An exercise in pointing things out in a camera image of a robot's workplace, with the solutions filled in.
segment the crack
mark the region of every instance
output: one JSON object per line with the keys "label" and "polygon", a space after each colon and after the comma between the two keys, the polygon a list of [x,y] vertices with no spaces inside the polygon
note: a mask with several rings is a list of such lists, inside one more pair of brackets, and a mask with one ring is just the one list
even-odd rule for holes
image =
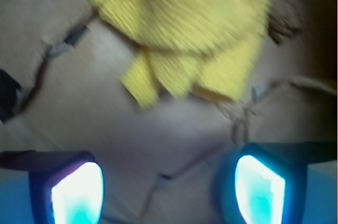
{"label": "crack", "polygon": [[143,221],[145,214],[147,213],[151,202],[153,200],[153,197],[158,190],[165,189],[171,182],[179,179],[180,177],[184,176],[186,173],[191,171],[194,167],[201,164],[202,162],[207,162],[206,159],[213,154],[223,151],[223,147],[225,146],[225,143],[218,144],[204,153],[198,155],[196,158],[191,160],[190,162],[187,162],[182,167],[180,167],[177,171],[173,172],[172,174],[165,174],[165,173],[158,173],[155,182],[151,189],[149,190],[146,200],[143,204],[143,207],[140,211],[139,218],[141,221]]}

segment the yellow cloth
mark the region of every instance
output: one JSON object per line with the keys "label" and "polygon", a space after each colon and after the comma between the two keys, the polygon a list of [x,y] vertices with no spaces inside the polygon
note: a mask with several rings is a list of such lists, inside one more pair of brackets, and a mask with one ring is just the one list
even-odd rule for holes
{"label": "yellow cloth", "polygon": [[142,108],[174,97],[241,98],[271,0],[91,0],[104,21],[141,45],[123,83]]}

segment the cardboard surface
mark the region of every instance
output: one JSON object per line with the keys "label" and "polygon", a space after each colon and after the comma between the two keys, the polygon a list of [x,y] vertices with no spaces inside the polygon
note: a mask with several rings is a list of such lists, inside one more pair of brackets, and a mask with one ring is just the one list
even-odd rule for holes
{"label": "cardboard surface", "polygon": [[[311,3],[295,1],[302,15],[309,12]],[[0,0],[0,7],[0,67],[26,89],[35,84],[46,47],[64,39],[90,12],[85,0]],[[311,13],[305,16],[312,19]],[[41,89],[25,112],[0,124],[0,151],[91,151],[105,175],[103,214],[135,223],[158,174],[172,174],[198,159],[181,180],[154,193],[144,220],[218,223],[208,187],[211,164],[220,158],[204,159],[205,153],[226,146],[237,150],[233,141],[241,146],[336,139],[332,86],[289,81],[293,75],[332,78],[336,63],[316,38],[325,28],[315,23],[309,21],[305,32],[282,46],[265,38],[242,102],[216,106],[162,94],[155,108],[139,113],[120,83],[135,44],[96,18],[75,48],[48,62]],[[271,88],[274,82],[284,83]]]}

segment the cardboard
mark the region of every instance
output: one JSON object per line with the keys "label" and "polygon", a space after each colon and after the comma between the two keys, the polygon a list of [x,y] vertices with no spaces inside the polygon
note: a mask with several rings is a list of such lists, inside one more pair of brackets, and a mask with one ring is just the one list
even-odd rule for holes
{"label": "cardboard", "polygon": [[336,82],[292,78],[242,110],[233,126],[237,145],[249,142],[337,140]]}

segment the yellow fabric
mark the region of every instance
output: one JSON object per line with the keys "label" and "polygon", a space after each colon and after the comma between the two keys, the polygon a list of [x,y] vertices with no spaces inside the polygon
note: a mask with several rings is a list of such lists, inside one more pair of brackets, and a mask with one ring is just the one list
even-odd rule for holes
{"label": "yellow fabric", "polygon": [[146,108],[162,88],[176,98],[194,91],[206,99],[238,100],[258,59],[270,0],[92,4],[104,21],[142,46],[123,83]]}

